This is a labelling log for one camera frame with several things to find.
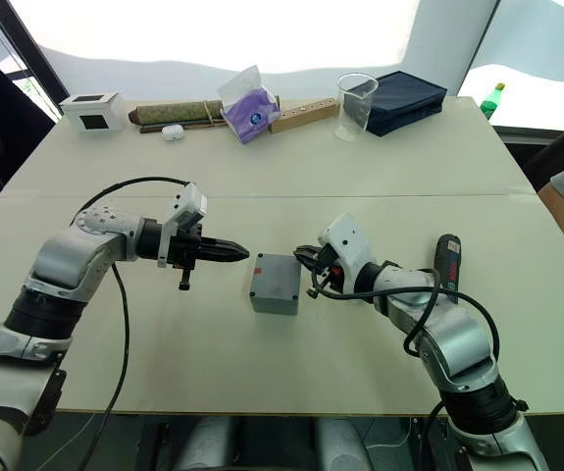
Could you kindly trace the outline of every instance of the small white box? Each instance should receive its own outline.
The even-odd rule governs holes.
[[[72,95],[60,105],[81,132],[120,131],[125,127],[123,100],[118,93]]]

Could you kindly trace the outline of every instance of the purple tissue package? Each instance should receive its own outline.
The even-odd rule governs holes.
[[[257,66],[250,67],[219,88],[221,114],[238,140],[246,144],[280,117],[273,94],[261,85]]]

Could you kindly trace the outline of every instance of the glass beaker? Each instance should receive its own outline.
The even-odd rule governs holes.
[[[342,140],[356,140],[367,128],[373,93],[378,81],[366,74],[338,78],[338,121],[333,133]]]

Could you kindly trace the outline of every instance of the white table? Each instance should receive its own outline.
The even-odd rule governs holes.
[[[84,199],[0,198],[0,322],[41,243]],[[107,201],[160,220],[166,205],[165,197]],[[252,255],[289,253],[315,243],[343,212],[364,227],[379,259],[410,268],[432,263],[441,234],[459,235],[460,288],[497,323],[509,390],[533,413],[564,412],[564,237],[536,196],[211,198],[204,235],[236,240]],[[189,292],[177,290],[180,272],[146,260],[121,264],[131,348],[116,410],[428,413],[436,388],[387,319],[363,302],[311,299],[306,271],[296,317],[255,313],[247,294],[254,263],[200,262]],[[109,275],[77,324],[60,407],[103,409],[122,348],[120,296]]]
[[[471,98],[446,97],[441,113],[356,142],[334,137],[334,122],[265,133],[242,145],[226,128],[188,131],[184,140],[166,142],[131,124],[117,133],[78,133],[63,119],[1,197],[89,197],[112,183],[153,175],[195,181],[216,197],[534,194]],[[170,190],[151,183],[119,194]]]

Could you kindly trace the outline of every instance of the floor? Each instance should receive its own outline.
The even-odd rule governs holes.
[[[76,470],[99,422],[98,416],[60,454],[42,468],[39,466],[75,435],[89,417],[89,414],[57,414],[46,432],[25,439],[19,470]],[[179,450],[179,444],[183,444],[197,420],[193,416],[114,416],[87,470],[134,470],[143,425],[168,423],[172,446],[163,447],[157,468],[167,471],[177,459],[171,450]],[[355,417],[350,420],[369,451],[375,471],[413,470],[412,455],[416,451],[419,424],[408,418]],[[564,470],[564,415],[530,417],[529,421],[550,470]],[[243,435],[247,440],[234,464],[315,469],[310,424],[309,418],[301,417],[243,418]],[[443,464],[439,469],[451,471],[455,468]]]

